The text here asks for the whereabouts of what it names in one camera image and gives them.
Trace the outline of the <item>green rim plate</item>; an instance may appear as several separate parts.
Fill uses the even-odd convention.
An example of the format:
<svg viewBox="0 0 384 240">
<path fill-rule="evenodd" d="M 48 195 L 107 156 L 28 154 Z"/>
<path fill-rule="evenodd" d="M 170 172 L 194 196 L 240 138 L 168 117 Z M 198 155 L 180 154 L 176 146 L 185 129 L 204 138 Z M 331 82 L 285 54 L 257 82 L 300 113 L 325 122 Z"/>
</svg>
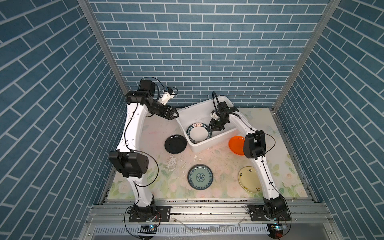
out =
<svg viewBox="0 0 384 240">
<path fill-rule="evenodd" d="M 186 130 L 189 140 L 193 144 L 198 144 L 212 137 L 212 131 L 208 125 L 204 123 L 194 123 Z"/>
</svg>

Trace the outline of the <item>orange round plate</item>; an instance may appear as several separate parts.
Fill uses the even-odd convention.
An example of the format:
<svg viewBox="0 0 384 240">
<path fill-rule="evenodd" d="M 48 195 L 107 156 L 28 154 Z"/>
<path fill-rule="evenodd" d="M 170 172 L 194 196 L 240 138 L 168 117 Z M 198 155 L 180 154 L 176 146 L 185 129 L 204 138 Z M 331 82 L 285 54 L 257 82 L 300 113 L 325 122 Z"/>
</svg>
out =
<svg viewBox="0 0 384 240">
<path fill-rule="evenodd" d="M 234 136 L 229 140 L 229 148 L 232 153 L 244 156 L 243 146 L 245 143 L 245 138 L 241 136 Z"/>
</svg>

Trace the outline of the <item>green patterned small plate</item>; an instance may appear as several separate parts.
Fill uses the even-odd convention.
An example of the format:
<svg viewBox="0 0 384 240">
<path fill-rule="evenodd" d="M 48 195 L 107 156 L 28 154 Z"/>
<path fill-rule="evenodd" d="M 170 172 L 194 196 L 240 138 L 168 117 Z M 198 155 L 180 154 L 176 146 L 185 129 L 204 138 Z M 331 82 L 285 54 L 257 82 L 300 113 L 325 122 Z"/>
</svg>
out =
<svg viewBox="0 0 384 240">
<path fill-rule="evenodd" d="M 202 191 L 208 189 L 212 185 L 214 175 L 208 166 L 195 165 L 189 170 L 187 180 L 193 189 Z"/>
</svg>

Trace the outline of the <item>cream yellow plate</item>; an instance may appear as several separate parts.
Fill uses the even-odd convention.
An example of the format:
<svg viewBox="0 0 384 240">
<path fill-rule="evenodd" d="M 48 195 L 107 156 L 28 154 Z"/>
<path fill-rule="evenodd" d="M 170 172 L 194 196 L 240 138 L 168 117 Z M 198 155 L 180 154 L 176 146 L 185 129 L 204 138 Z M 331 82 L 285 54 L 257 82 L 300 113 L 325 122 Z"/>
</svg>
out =
<svg viewBox="0 0 384 240">
<path fill-rule="evenodd" d="M 254 167 L 243 167 L 238 174 L 240 186 L 247 192 L 257 194 L 262 192 L 262 186 Z"/>
</svg>

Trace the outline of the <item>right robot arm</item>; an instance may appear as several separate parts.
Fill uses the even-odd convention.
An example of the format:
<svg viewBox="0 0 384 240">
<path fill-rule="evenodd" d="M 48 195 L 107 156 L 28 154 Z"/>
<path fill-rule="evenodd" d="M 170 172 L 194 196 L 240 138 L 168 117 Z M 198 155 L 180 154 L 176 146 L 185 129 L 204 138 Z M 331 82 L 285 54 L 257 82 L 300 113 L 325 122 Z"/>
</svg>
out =
<svg viewBox="0 0 384 240">
<path fill-rule="evenodd" d="M 288 208 L 287 201 L 280 193 L 273 181 L 272 173 L 267 164 L 266 153 L 266 134 L 262 130 L 257 130 L 247 120 L 239 114 L 236 107 L 229 107 L 225 102 L 214 103 L 214 110 L 211 112 L 210 129 L 221 131 L 228 123 L 233 124 L 242 135 L 245 142 L 243 153 L 246 158 L 251 159 L 259 181 L 262 186 L 264 213 L 268 220 L 278 219 L 284 215 L 288 220 L 292 219 L 292 214 Z"/>
</svg>

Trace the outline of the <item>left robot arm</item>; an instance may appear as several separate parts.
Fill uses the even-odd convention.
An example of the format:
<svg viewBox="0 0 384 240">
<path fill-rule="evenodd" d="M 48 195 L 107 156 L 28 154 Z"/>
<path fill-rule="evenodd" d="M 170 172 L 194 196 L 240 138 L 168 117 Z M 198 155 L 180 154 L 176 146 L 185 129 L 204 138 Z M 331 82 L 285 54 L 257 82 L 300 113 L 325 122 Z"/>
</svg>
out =
<svg viewBox="0 0 384 240">
<path fill-rule="evenodd" d="M 168 102 L 179 91 L 175 87 L 159 88 L 151 77 L 140 80 L 137 90 L 126 94 L 127 116 L 121 140 L 115 151 L 109 153 L 109 160 L 115 169 L 129 182 L 135 196 L 134 207 L 141 211 L 155 210 L 155 199 L 149 190 L 145 173 L 149 167 L 150 154 L 140 149 L 140 140 L 147 114 L 173 120 L 179 117 L 176 108 Z"/>
</svg>

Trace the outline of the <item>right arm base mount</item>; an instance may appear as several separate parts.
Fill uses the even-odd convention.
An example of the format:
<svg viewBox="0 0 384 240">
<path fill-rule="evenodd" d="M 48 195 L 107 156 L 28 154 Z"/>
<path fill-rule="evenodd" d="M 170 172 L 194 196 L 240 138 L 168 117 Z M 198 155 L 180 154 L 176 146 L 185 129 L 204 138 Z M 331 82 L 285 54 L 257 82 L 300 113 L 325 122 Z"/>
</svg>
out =
<svg viewBox="0 0 384 240">
<path fill-rule="evenodd" d="M 292 219 L 289 208 L 286 205 L 280 207 L 269 207 L 267 205 L 247 205 L 248 212 L 252 222 L 261 221 L 290 221 Z"/>
</svg>

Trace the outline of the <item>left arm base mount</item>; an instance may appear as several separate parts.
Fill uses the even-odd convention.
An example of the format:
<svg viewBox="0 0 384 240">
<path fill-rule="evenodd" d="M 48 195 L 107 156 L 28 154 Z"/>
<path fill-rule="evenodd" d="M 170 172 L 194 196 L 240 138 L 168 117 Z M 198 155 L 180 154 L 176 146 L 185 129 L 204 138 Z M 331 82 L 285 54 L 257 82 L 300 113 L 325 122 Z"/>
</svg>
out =
<svg viewBox="0 0 384 240">
<path fill-rule="evenodd" d="M 153 222 L 157 217 L 157 222 L 167 223 L 170 220 L 170 206 L 149 206 L 149 207 L 132 207 L 128 210 L 130 223 Z"/>
</svg>

